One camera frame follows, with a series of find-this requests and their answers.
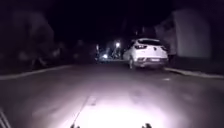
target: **curb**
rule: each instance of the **curb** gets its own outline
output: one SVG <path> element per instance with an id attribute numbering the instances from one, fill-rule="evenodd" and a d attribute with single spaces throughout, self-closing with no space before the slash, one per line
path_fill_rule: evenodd
<path id="1" fill-rule="evenodd" d="M 175 69 L 175 68 L 164 68 L 164 70 L 180 73 L 186 76 L 196 76 L 196 77 L 212 78 L 212 79 L 224 79 L 224 76 L 222 75 L 207 74 L 203 72 L 187 71 L 187 70 Z"/>
<path id="2" fill-rule="evenodd" d="M 40 69 L 40 70 L 35 70 L 35 71 L 31 71 L 31 72 L 24 72 L 24 73 L 19 73 L 19 74 L 2 75 L 2 76 L 0 76 L 0 80 L 17 79 L 17 78 L 21 78 L 21 77 L 25 77 L 25 76 L 44 73 L 44 72 L 47 72 L 47 71 L 55 71 L 55 70 L 60 70 L 60 69 L 65 69 L 65 68 L 70 68 L 70 67 L 72 67 L 72 65 L 65 65 L 65 66 L 58 66 L 58 67 L 47 68 L 47 69 Z"/>

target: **car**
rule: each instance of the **car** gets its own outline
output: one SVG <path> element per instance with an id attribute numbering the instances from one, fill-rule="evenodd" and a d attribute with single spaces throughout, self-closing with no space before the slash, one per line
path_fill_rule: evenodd
<path id="1" fill-rule="evenodd" d="M 157 39 L 139 38 L 133 40 L 123 54 L 130 69 L 135 67 L 162 68 L 168 62 L 166 48 Z"/>

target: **car's rear bumper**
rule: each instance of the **car's rear bumper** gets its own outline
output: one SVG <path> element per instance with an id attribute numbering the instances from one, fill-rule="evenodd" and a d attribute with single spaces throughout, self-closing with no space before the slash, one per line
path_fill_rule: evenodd
<path id="1" fill-rule="evenodd" d="M 167 64 L 167 58 L 138 58 L 134 62 L 135 66 L 147 67 L 147 66 L 163 66 Z"/>

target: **asphalt road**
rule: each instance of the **asphalt road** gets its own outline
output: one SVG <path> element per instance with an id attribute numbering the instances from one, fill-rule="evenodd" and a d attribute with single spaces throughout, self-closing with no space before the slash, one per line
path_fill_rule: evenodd
<path id="1" fill-rule="evenodd" d="M 82 65 L 0 81 L 0 106 L 12 128 L 223 128 L 224 81 Z"/>

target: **license plate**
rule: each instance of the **license plate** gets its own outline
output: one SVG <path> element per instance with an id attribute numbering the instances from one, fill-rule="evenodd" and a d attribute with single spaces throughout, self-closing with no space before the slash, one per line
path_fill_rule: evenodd
<path id="1" fill-rule="evenodd" d="M 160 61 L 160 60 L 159 60 L 159 59 L 151 59 L 151 61 L 158 62 L 158 61 Z"/>

